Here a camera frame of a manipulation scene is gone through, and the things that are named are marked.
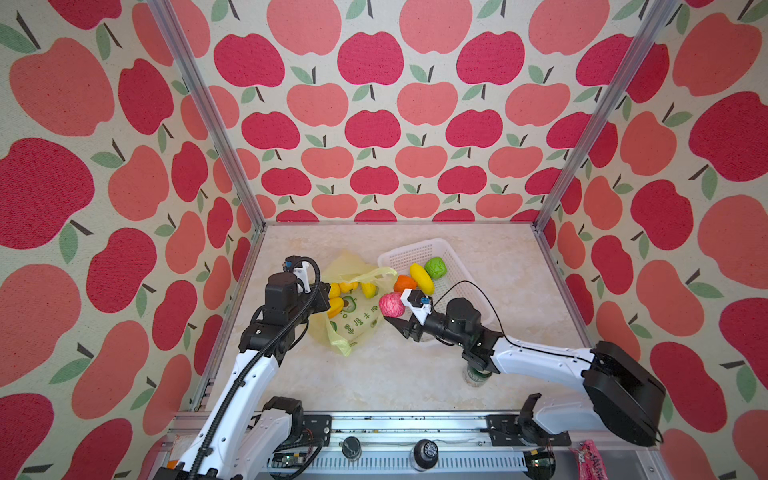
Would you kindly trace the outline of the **yellow elongated toy fruit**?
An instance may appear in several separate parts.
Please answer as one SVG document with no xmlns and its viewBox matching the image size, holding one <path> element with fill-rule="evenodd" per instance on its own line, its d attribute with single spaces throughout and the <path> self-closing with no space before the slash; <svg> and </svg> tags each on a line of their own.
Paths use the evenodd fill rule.
<svg viewBox="0 0 768 480">
<path fill-rule="evenodd" d="M 432 277 L 427 273 L 426 269 L 418 264 L 413 263 L 410 268 L 410 277 L 416 282 L 418 288 L 427 296 L 432 296 L 435 292 L 435 285 Z"/>
</svg>

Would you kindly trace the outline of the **pink toy fruit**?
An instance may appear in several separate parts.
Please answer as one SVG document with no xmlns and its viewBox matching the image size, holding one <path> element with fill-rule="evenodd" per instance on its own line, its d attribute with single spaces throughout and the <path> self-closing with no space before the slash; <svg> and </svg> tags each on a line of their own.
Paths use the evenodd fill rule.
<svg viewBox="0 0 768 480">
<path fill-rule="evenodd" d="M 391 292 L 383 295 L 379 299 L 379 310 L 385 317 L 402 317 L 406 307 L 401 300 L 401 294 L 398 292 Z"/>
</svg>

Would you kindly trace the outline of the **green toy fruit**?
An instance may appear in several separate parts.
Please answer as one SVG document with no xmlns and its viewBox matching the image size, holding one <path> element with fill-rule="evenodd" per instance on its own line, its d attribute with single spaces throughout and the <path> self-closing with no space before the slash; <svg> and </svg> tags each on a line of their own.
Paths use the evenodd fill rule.
<svg viewBox="0 0 768 480">
<path fill-rule="evenodd" d="M 433 280 L 443 278 L 448 272 L 447 265 L 441 257 L 433 257 L 429 259 L 424 264 L 423 268 Z"/>
</svg>

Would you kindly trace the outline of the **yellow orange mango toy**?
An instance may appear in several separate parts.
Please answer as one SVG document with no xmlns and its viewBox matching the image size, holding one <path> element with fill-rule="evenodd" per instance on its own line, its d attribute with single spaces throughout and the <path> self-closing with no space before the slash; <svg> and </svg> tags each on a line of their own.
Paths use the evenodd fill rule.
<svg viewBox="0 0 768 480">
<path fill-rule="evenodd" d="M 338 283 L 332 283 L 329 290 L 329 309 L 327 317 L 329 319 L 337 316 L 344 308 L 344 300 L 341 297 L 341 287 Z"/>
</svg>

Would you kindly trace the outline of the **yellow plastic bag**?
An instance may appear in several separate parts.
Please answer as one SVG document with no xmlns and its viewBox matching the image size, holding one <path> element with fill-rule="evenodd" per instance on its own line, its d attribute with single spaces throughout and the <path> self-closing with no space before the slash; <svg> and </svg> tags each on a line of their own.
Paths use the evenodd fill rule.
<svg viewBox="0 0 768 480">
<path fill-rule="evenodd" d="M 393 292 L 397 276 L 396 270 L 390 267 L 368 264 L 359 255 L 343 251 L 322 271 L 322 280 L 329 285 L 358 282 L 359 287 L 349 293 L 341 293 L 344 308 L 334 318 L 329 319 L 327 312 L 310 316 L 309 333 L 312 338 L 336 354 L 350 356 L 384 322 L 379 299 Z M 361 291 L 362 283 L 375 283 L 378 286 L 377 296 L 366 299 Z"/>
</svg>

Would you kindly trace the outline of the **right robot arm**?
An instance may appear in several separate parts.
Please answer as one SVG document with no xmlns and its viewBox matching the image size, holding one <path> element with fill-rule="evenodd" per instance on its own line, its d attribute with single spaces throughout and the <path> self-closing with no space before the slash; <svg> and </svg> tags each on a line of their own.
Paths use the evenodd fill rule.
<svg viewBox="0 0 768 480">
<path fill-rule="evenodd" d="M 524 342 L 484 326 L 480 312 L 465 298 L 450 300 L 442 312 L 419 290 L 408 290 L 398 300 L 409 317 L 386 320 L 404 338 L 419 343 L 431 336 L 459 347 L 468 370 L 481 377 L 524 375 L 577 392 L 573 401 L 548 406 L 538 406 L 538 395 L 530 395 L 533 405 L 518 414 L 530 441 L 605 429 L 641 447 L 663 443 L 659 422 L 666 389 L 618 345 L 600 341 L 591 349 L 570 349 Z"/>
</svg>

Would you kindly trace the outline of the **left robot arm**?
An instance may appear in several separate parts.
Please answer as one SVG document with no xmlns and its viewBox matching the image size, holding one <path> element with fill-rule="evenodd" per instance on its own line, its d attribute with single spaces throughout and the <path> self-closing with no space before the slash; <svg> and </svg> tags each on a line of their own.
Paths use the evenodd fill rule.
<svg viewBox="0 0 768 480">
<path fill-rule="evenodd" d="M 301 435 L 300 401 L 275 397 L 256 407 L 291 346 L 295 329 L 330 309 L 330 285 L 317 263 L 291 256 L 268 278 L 265 303 L 242 332 L 232 373 L 192 445 L 156 479 L 253 479 L 283 443 Z"/>
</svg>

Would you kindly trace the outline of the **orange toy fruit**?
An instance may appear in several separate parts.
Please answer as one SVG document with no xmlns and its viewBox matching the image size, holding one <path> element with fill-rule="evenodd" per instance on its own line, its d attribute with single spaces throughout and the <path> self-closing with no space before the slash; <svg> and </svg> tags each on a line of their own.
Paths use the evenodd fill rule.
<svg viewBox="0 0 768 480">
<path fill-rule="evenodd" d="M 393 290 L 400 294 L 402 294 L 405 290 L 418 288 L 418 283 L 413 278 L 406 275 L 399 275 L 393 286 Z"/>
</svg>

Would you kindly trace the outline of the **small yellow toy fruit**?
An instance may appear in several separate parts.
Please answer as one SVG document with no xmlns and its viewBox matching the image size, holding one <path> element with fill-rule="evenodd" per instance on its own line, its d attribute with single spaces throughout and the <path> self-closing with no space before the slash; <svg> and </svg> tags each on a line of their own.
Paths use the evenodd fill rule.
<svg viewBox="0 0 768 480">
<path fill-rule="evenodd" d="M 339 286 L 340 292 L 342 294 L 346 294 L 357 289 L 359 287 L 359 283 L 358 282 L 350 282 L 350 283 L 340 282 L 338 286 Z"/>
</svg>

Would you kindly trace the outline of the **yellow banana toy fruit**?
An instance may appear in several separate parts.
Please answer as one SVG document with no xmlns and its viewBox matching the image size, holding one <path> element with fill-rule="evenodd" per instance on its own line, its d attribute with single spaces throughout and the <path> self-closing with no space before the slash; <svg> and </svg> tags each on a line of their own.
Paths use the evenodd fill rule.
<svg viewBox="0 0 768 480">
<path fill-rule="evenodd" d="M 375 283 L 362 283 L 361 291 L 366 299 L 373 299 L 378 294 L 378 286 Z"/>
</svg>

